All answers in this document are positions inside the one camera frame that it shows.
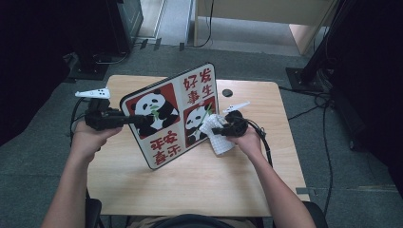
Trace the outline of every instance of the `person's left hand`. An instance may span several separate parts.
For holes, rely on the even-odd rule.
[[[96,131],[87,126],[85,122],[78,122],[74,131],[70,156],[79,162],[90,163],[107,138],[118,134],[121,127]]]

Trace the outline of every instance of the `gray carpet floor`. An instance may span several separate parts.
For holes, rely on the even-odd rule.
[[[309,59],[187,47],[135,47],[111,65],[103,81],[62,83],[38,111],[29,127],[0,147],[0,227],[39,227],[56,190],[69,151],[69,121],[76,91],[106,85],[110,75],[171,76],[204,62],[216,67],[219,79],[270,81],[290,87],[286,67],[305,67]],[[314,98],[282,90],[288,117],[314,107]],[[330,171],[323,140],[323,109],[290,121],[311,201],[322,210]],[[372,154],[349,148],[349,135],[336,108],[326,110],[326,137],[334,183],[327,211],[330,227],[402,227],[403,200],[387,167]],[[112,218],[124,227],[124,217]]]

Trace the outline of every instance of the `panda face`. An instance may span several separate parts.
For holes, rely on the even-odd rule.
[[[197,107],[193,109],[191,112],[189,112],[187,117],[185,123],[186,129],[189,130],[193,127],[199,127],[199,125],[202,124],[202,121],[206,120],[209,116],[208,111],[206,111],[204,107]]]
[[[151,115],[154,114],[155,111],[160,109],[165,103],[165,97],[161,94],[149,93],[143,96],[136,103],[136,111],[137,115]]]

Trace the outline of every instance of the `white object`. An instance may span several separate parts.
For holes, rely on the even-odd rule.
[[[251,104],[251,103],[250,102],[245,102],[245,103],[242,103],[242,104],[229,105],[229,107],[227,109],[223,110],[222,112],[223,113],[232,112],[232,111],[238,110],[238,109],[240,109],[240,108],[242,108],[244,106],[247,106],[249,104]]]
[[[214,152],[217,155],[220,155],[230,149],[232,149],[235,144],[233,142],[229,142],[225,139],[225,136],[215,135],[213,133],[212,128],[219,127],[222,128],[222,125],[225,124],[225,119],[217,114],[212,114],[209,116],[199,130],[206,134],[208,138],[210,138],[211,145],[213,146]]]
[[[77,91],[75,93],[75,96],[76,97],[86,97],[86,98],[109,99],[110,93],[109,93],[109,89],[106,87],[106,88],[94,89],[94,90],[84,91],[84,92]]]

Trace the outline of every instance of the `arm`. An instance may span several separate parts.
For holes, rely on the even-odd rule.
[[[281,180],[261,153],[260,137],[249,127],[244,136],[227,138],[239,145],[258,174],[267,203],[277,227],[315,227],[301,200]]]
[[[70,154],[42,227],[85,227],[86,172],[95,152],[122,129],[95,131],[77,124]]]

